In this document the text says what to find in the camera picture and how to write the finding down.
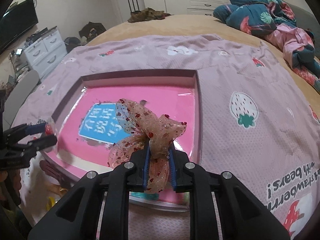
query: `pink bedsheet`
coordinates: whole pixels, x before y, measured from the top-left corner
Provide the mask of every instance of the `pink bedsheet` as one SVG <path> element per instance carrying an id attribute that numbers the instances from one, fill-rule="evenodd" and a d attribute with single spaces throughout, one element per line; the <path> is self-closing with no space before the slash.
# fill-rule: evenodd
<path id="1" fill-rule="evenodd" d="M 215 35 L 145 36 L 77 47 L 29 96 L 13 125 L 46 120 L 80 76 L 151 68 L 198 71 L 200 164 L 234 173 L 294 237 L 320 198 L 320 125 L 264 43 L 253 48 Z M 131 206 L 129 238 L 188 239 L 189 214 Z"/>

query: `pink tray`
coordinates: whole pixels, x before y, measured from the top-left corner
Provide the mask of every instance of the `pink tray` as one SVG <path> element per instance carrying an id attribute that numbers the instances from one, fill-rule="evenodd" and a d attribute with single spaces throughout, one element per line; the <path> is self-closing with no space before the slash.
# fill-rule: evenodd
<path id="1" fill-rule="evenodd" d="M 168 114 L 187 122 L 187 130 L 176 139 L 175 147 L 199 162 L 201 100 L 197 73 L 192 70 L 134 70 L 81 77 L 52 115 L 59 131 L 58 150 L 43 153 L 46 159 L 75 181 L 91 170 L 111 171 L 107 164 L 110 144 L 80 136 L 79 128 L 94 104 L 116 103 L 120 98 L 145 100 L 145 106 L 157 116 Z M 162 210 L 188 210 L 184 196 L 170 187 L 156 198 L 131 195 L 130 201 Z"/>

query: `metal screw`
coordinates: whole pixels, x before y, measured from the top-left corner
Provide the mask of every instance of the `metal screw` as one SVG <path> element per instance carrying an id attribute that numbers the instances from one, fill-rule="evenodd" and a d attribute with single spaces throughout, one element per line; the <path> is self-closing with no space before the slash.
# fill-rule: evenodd
<path id="1" fill-rule="evenodd" d="M 127 162 L 124 164 L 124 167 L 127 169 L 131 169 L 134 166 L 134 164 L 132 162 Z"/>
<path id="2" fill-rule="evenodd" d="M 89 171 L 87 173 L 87 178 L 88 179 L 93 179 L 95 176 L 97 176 L 97 173 L 95 171 Z"/>
<path id="3" fill-rule="evenodd" d="M 225 171 L 224 173 L 222 173 L 222 176 L 223 176 L 225 179 L 231 179 L 232 174 L 231 174 L 231 172 L 229 172 L 229 171 Z"/>
<path id="4" fill-rule="evenodd" d="M 186 164 L 185 164 L 185 167 L 186 167 L 187 169 L 193 169 L 195 166 L 196 166 L 196 165 L 195 165 L 194 163 L 186 163 Z"/>

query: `drawer handle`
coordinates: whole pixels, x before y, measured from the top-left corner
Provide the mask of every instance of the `drawer handle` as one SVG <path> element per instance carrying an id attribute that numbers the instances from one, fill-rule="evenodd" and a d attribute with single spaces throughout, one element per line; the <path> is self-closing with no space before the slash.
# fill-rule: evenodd
<path id="1" fill-rule="evenodd" d="M 51 59 L 49 59 L 49 60 L 47 61 L 47 63 L 49 63 L 49 64 L 53 63 L 53 62 L 56 60 L 56 58 L 57 58 L 57 55 L 54 55 L 54 57 L 52 57 Z"/>
<path id="2" fill-rule="evenodd" d="M 40 50 L 38 50 L 35 54 L 33 54 L 34 57 L 38 56 L 40 54 Z"/>

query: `black tv screen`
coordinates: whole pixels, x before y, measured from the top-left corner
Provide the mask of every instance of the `black tv screen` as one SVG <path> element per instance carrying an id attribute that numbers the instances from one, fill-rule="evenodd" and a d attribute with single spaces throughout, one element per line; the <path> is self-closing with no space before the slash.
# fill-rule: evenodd
<path id="1" fill-rule="evenodd" d="M 0 19 L 0 54 L 37 23 L 33 0 L 9 9 Z"/>

